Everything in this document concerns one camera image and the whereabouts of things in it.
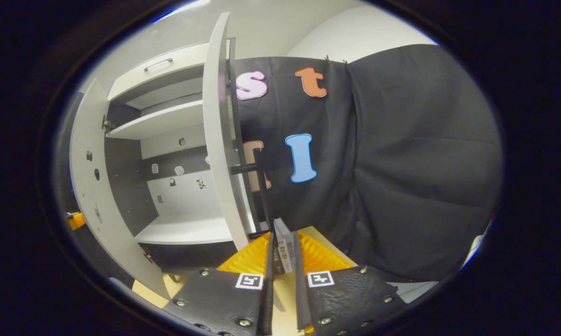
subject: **orange object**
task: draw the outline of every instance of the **orange object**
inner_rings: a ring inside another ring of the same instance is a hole
[[[261,274],[266,273],[266,259],[268,257],[268,244],[270,232],[263,234],[241,251],[218,266],[217,270],[232,273]]]
[[[331,249],[301,231],[299,231],[299,241],[301,242],[304,274],[322,271],[332,272],[353,267],[332,252]]]
[[[86,219],[83,217],[83,214],[81,212],[74,212],[71,214],[71,217],[69,218],[69,226],[73,231],[84,226],[85,223],[86,223]]]
[[[245,163],[255,163],[255,157],[253,156],[253,149],[263,149],[263,142],[259,140],[248,141],[243,143],[243,149],[245,152]],[[248,172],[249,177],[249,184],[251,185],[251,192],[256,193],[259,191],[259,180],[257,177],[257,172]],[[272,187],[272,182],[268,178],[266,178],[266,189],[270,189]]]
[[[324,79],[323,74],[319,74],[314,70],[314,68],[304,68],[295,72],[295,76],[301,77],[301,83],[303,84],[303,90],[306,94],[312,97],[321,98],[327,95],[327,89],[320,88],[318,86],[318,79]]]

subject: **open cabinet door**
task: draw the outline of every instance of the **open cabinet door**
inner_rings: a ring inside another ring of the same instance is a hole
[[[69,164],[73,190],[92,234],[125,272],[152,291],[169,298],[162,272],[144,256],[114,201],[104,156],[103,118],[107,93],[93,80],[75,116]]]
[[[247,246],[245,227],[249,225],[242,200],[238,175],[230,174],[230,167],[239,164],[238,149],[233,145],[229,98],[227,98],[226,30],[229,13],[222,13],[210,37],[204,64],[203,113],[206,148],[214,188],[220,201],[227,226],[237,250]]]

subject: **screw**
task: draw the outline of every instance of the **screw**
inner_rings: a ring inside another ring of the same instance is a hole
[[[249,320],[240,320],[239,325],[241,327],[251,327],[251,321]]]

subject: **white wall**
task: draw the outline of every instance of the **white wall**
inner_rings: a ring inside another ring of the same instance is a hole
[[[436,44],[416,28],[372,6],[347,9],[299,41],[287,56],[349,62],[410,44]]]
[[[134,66],[170,50],[210,39],[218,17],[230,12],[228,37],[236,38],[237,59],[284,56],[308,32],[359,0],[210,0],[147,26],[122,41],[82,83],[85,91],[97,77],[109,90],[114,80]]]

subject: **pink letter s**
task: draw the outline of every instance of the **pink letter s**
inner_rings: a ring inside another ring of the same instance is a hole
[[[237,98],[241,100],[259,98],[268,91],[265,76],[261,71],[245,72],[237,76]]]

